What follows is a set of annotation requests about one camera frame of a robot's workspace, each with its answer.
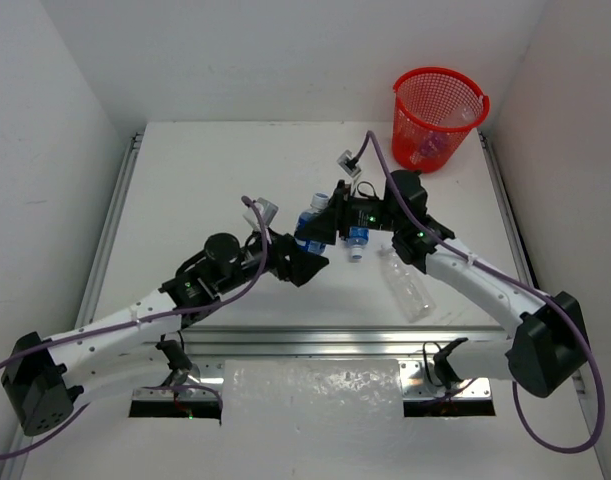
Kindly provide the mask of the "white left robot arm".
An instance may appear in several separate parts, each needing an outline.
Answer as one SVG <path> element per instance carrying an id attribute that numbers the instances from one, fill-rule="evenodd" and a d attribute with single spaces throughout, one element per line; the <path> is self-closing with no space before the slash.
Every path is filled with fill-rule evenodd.
<path id="1" fill-rule="evenodd" d="M 63 424 L 75 408 L 141 387 L 176 387 L 197 368 L 173 334 L 220 309 L 265 273 L 300 287 L 328 265 L 289 234 L 210 236 L 175 276 L 144 298 L 87 326 L 16 341 L 1 384 L 28 437 Z"/>

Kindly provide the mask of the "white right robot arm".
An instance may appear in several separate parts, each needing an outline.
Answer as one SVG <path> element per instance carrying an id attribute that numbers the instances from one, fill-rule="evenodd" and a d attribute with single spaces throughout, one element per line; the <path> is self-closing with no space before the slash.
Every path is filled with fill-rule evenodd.
<path id="1" fill-rule="evenodd" d="M 302 241 L 333 245 L 352 228 L 388 231 L 407 265 L 450 286 L 506 332 L 500 342 L 458 338 L 433 356 L 433 375 L 450 388 L 468 378 L 512 380 L 546 398 L 587 360 L 576 337 L 586 333 L 579 302 L 570 294 L 530 293 L 493 275 L 447 227 L 427 212 L 416 172 L 397 170 L 383 197 L 362 198 L 338 182 L 327 206 L 296 228 Z"/>

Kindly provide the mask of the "clear slim bottle white cap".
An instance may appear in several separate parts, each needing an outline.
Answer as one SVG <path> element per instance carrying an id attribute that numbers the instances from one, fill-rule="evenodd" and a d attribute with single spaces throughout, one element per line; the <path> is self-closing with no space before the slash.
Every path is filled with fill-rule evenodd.
<path id="1" fill-rule="evenodd" d="M 453 126 L 465 127 L 477 119 L 476 112 L 469 105 L 460 105 L 452 112 Z"/>

